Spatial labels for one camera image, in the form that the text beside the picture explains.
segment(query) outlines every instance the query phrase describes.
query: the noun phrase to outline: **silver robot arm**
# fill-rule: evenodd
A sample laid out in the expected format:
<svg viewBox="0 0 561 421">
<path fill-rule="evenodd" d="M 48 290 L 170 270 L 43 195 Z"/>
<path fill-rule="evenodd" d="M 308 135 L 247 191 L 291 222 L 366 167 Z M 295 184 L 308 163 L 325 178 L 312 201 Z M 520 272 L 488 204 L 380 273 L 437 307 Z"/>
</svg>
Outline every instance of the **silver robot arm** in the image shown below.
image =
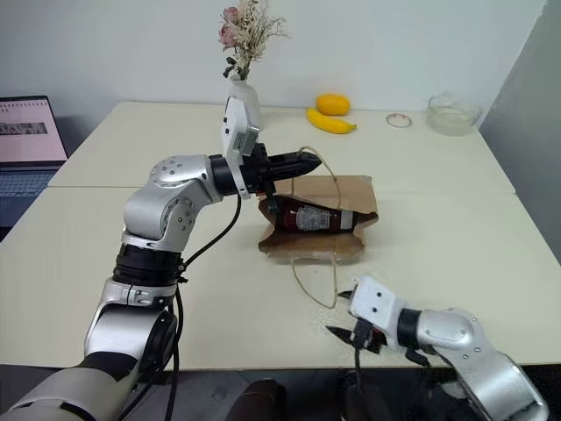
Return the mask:
<svg viewBox="0 0 561 421">
<path fill-rule="evenodd" d="M 272 198 L 274 181 L 306 174 L 321 163 L 312 153 L 268 157 L 244 104 L 235 98 L 227 104 L 221 132 L 225 157 L 167 158 L 132 195 L 84 360 L 45 379 L 1 421 L 119 419 L 133 386 L 163 369 L 173 354 L 177 319 L 167 308 L 185 270 L 181 252 L 201 209 L 228 195 Z"/>
<path fill-rule="evenodd" d="M 390 349 L 428 365 L 415 350 L 438 354 L 458 373 L 444 391 L 467 398 L 489 421 L 545 421 L 549 409 L 535 386 L 506 354 L 487 339 L 479 320 L 464 310 L 411 310 L 370 276 L 351 296 L 350 313 L 382 333 Z"/>
</svg>

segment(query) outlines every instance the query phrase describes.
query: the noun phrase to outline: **white table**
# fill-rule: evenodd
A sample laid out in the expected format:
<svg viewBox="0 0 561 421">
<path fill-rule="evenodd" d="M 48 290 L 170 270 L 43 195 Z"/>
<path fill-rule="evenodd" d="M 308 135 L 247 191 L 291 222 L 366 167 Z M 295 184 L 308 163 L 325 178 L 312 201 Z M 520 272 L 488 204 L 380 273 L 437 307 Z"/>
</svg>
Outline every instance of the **white table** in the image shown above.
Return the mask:
<svg viewBox="0 0 561 421">
<path fill-rule="evenodd" d="M 82 359 L 133 191 L 51 187 L 0 244 L 0 363 L 65 367 Z M 186 254 L 218 233 L 234 208 L 230 197 L 205 209 Z M 379 210 L 366 254 L 338 270 L 340 289 L 370 273 L 414 308 L 476 314 L 495 346 L 521 364 L 561 362 L 561 336 L 553 334 L 561 269 L 515 195 L 380 193 Z M 350 347 L 323 328 L 352 326 L 344 302 L 335 310 L 311 302 L 287 264 L 257 250 L 265 227 L 255 200 L 245 202 L 235 229 L 190 269 L 181 286 L 181 367 L 350 367 Z M 328 300 L 330 266 L 299 270 Z M 410 365 L 388 351 L 363 354 L 366 366 Z"/>
<path fill-rule="evenodd" d="M 351 111 L 357 131 L 313 127 L 303 109 L 264 108 L 259 141 L 269 154 L 315 147 L 340 175 L 370 175 L 376 193 L 514 193 L 481 135 L 452 138 L 430 129 L 422 112 L 398 129 L 384 111 Z M 221 105 L 121 103 L 51 180 L 51 186 L 140 187 L 152 166 L 177 154 L 223 153 Z M 327 174 L 323 167 L 315 174 Z"/>
</svg>

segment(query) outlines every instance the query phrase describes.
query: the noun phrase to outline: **laptop keyboard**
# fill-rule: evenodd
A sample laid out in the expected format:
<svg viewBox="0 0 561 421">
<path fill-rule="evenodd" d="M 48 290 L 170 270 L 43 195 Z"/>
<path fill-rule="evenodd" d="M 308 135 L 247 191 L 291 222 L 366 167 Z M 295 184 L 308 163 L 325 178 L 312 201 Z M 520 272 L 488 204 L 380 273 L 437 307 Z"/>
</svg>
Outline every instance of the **laptop keyboard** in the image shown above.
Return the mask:
<svg viewBox="0 0 561 421">
<path fill-rule="evenodd" d="M 15 174 L 0 175 L 0 196 L 30 197 L 38 196 L 46 189 L 52 174 Z"/>
</svg>

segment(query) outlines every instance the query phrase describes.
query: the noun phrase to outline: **vase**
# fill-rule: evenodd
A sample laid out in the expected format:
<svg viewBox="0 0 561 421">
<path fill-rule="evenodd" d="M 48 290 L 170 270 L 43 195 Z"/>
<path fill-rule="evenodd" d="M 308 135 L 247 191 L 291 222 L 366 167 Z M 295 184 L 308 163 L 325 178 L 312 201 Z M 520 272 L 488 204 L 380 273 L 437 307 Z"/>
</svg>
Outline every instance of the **vase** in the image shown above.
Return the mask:
<svg viewBox="0 0 561 421">
<path fill-rule="evenodd" d="M 255 91 L 253 86 L 248 85 L 247 81 L 245 80 L 242 81 L 239 78 L 239 75 L 233 75 L 230 78 L 230 82 L 231 86 L 228 92 L 228 97 L 233 96 L 234 98 L 243 101 L 250 124 L 253 127 L 257 127 L 258 129 L 263 130 L 263 120 L 261 119 L 259 99 L 257 98 L 257 92 Z"/>
</svg>

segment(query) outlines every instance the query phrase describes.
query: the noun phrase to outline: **brown paper bag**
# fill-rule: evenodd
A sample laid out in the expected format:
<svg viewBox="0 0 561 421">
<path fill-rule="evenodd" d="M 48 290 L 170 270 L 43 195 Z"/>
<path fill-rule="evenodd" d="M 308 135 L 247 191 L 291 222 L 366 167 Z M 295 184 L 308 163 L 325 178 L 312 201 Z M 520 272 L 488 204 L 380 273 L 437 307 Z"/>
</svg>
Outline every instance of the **brown paper bag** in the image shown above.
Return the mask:
<svg viewBox="0 0 561 421">
<path fill-rule="evenodd" d="M 376 197 L 372 178 L 365 175 L 340 175 L 337 186 L 333 177 L 309 175 L 275 183 L 277 196 L 318 204 L 332 209 L 355 211 L 357 224 L 353 232 L 284 232 L 275 229 L 276 215 L 269 213 L 264 197 L 259 210 L 271 223 L 261 241 L 259 250 L 270 257 L 294 259 L 349 260 L 364 253 L 364 229 L 378 220 Z"/>
</svg>

